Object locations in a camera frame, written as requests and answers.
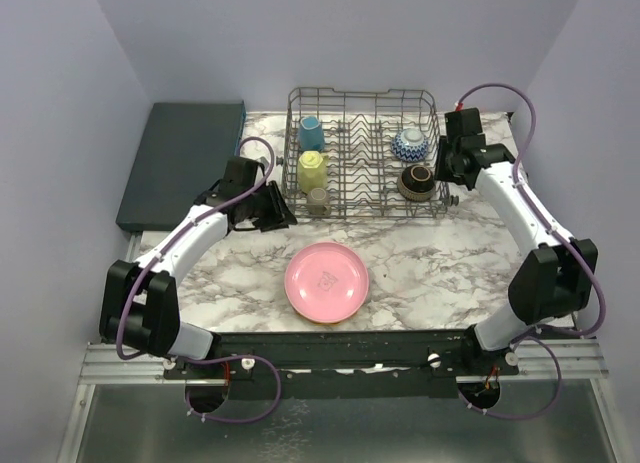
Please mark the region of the pink plate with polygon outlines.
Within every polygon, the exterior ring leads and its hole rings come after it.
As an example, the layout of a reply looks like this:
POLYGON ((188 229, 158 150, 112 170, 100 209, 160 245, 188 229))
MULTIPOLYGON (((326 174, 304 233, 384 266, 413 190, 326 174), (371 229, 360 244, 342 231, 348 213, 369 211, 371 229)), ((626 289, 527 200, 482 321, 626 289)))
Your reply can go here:
POLYGON ((284 289, 293 309, 351 311, 360 309, 367 299, 369 274, 352 249, 336 242, 318 242, 291 259, 284 289))

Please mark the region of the brown beige bowl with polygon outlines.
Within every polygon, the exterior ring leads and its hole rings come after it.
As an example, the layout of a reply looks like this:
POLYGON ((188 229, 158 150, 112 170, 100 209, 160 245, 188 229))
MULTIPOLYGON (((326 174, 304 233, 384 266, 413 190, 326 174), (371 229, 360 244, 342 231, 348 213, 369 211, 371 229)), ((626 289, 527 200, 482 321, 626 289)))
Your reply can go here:
POLYGON ((427 166, 414 164, 406 167, 397 179, 397 188, 403 198, 413 202, 425 202, 435 194, 433 172, 427 166))

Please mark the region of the red patterned bowl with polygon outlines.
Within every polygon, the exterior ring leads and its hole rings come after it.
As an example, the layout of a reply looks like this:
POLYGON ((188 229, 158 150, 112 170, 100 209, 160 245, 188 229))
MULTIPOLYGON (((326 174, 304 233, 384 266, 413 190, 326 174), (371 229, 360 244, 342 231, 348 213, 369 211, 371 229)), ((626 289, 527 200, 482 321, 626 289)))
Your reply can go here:
POLYGON ((391 152, 401 161, 417 163, 427 156, 428 140, 419 129, 406 128, 394 137, 391 152))

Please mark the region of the grey wire dish rack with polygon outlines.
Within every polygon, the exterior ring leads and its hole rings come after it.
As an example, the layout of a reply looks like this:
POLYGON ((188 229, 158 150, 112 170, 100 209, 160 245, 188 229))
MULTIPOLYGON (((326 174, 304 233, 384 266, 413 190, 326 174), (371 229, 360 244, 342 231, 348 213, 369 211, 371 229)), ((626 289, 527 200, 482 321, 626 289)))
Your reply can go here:
POLYGON ((409 166, 391 150, 400 131, 415 128, 423 133, 427 153, 422 163, 435 168, 444 126, 429 91, 297 87, 288 96, 281 180, 282 194, 296 217, 312 216, 297 181, 297 162, 302 154, 299 128, 305 117, 315 117, 322 125, 331 218, 436 218, 459 203, 446 182, 437 181, 434 195, 421 203, 406 200, 397 188, 398 177, 409 166))

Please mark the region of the small grey cup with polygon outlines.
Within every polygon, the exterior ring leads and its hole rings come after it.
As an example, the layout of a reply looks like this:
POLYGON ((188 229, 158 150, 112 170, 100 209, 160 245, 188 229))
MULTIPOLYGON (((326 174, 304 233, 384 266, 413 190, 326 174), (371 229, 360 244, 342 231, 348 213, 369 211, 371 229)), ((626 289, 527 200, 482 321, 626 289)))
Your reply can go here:
POLYGON ((328 216, 331 213, 329 193, 321 187, 311 189, 307 194, 306 208, 313 216, 328 216))

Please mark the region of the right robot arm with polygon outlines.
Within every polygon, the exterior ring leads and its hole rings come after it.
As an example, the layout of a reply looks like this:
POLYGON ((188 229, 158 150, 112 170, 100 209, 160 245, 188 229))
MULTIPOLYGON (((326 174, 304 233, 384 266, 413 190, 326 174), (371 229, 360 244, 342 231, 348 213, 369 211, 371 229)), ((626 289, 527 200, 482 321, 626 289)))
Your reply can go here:
POLYGON ((535 325, 586 307, 598 257, 589 239, 576 239, 530 192, 516 158, 503 144, 486 142, 476 108, 448 112, 435 178, 478 191, 490 203, 524 256, 507 290, 507 302, 465 332, 460 362, 480 375, 496 352, 535 325))

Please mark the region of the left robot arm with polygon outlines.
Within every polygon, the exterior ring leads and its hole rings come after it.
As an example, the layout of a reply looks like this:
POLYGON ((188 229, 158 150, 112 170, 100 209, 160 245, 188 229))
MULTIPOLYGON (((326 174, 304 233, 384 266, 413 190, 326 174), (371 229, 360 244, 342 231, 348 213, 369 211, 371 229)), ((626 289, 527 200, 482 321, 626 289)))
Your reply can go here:
POLYGON ((214 376, 222 363, 215 348, 220 337, 181 320, 178 288, 204 254, 243 222, 248 231, 268 232, 295 225, 273 169, 256 160, 234 156, 223 177, 201 193, 186 217, 161 243, 132 262, 111 265, 99 322, 103 340, 128 346, 132 359, 142 354, 181 357, 201 378, 214 376))

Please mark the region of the blue floral mug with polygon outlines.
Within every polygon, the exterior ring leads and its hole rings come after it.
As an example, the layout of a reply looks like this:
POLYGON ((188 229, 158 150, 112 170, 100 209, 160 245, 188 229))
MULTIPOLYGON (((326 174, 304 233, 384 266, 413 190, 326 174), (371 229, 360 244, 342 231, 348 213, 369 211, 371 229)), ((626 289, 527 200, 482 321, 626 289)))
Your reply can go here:
POLYGON ((300 119, 298 140, 303 152, 322 152, 325 147, 325 138, 322 122, 315 116, 305 116, 300 119))

